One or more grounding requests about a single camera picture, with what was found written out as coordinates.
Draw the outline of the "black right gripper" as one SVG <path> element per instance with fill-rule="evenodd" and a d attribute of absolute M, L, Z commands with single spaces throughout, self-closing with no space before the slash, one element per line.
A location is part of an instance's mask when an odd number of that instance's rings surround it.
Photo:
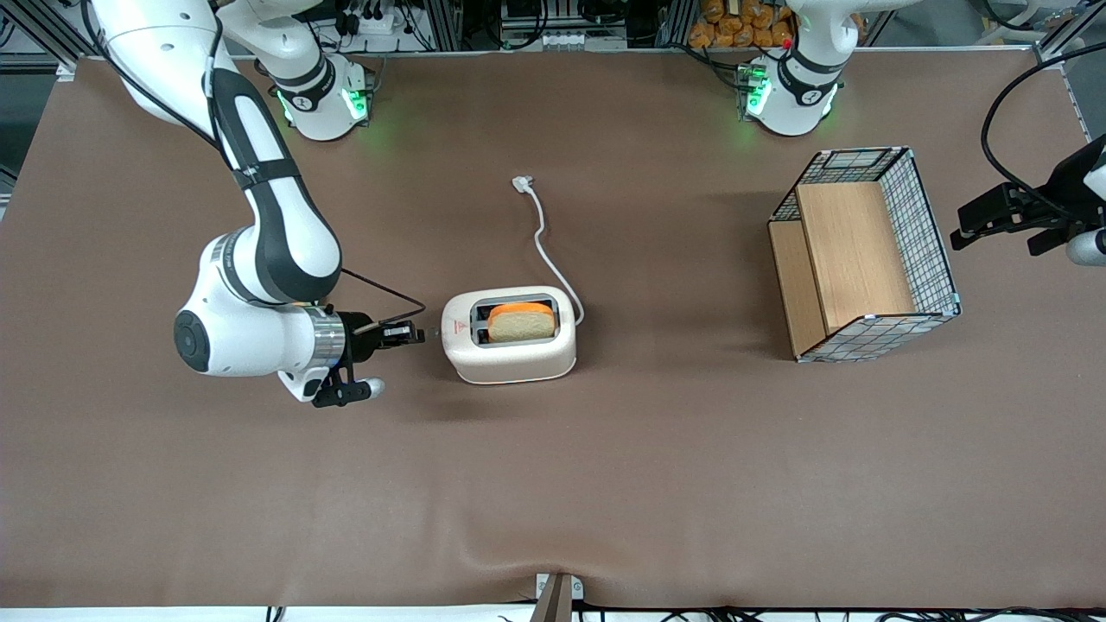
<path fill-rule="evenodd" d="M 343 312 L 342 324 L 345 331 L 343 367 L 352 369 L 355 364 L 366 362 L 380 348 L 382 339 L 384 349 L 425 343 L 425 330 L 415 326 L 413 321 L 390 322 L 380 326 L 372 321 L 371 315 Z"/>

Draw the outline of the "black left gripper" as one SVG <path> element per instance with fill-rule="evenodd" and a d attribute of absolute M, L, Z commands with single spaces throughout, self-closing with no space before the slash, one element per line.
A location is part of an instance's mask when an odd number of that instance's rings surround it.
<path fill-rule="evenodd" d="M 1103 194 L 1091 188 L 1085 178 L 1103 168 L 1105 135 L 1091 139 L 1086 145 L 1056 164 L 1048 178 L 1039 187 L 1031 187 L 1015 174 L 1006 178 L 1025 194 L 1020 222 L 1015 231 L 1027 229 L 1065 229 L 1068 225 L 1089 225 L 1097 228 L 1103 222 Z M 1010 184 L 1000 182 L 995 187 L 979 194 L 974 200 L 957 209 L 959 228 L 950 234 L 953 251 L 964 251 L 968 245 L 983 238 L 1006 234 L 1010 224 Z"/>

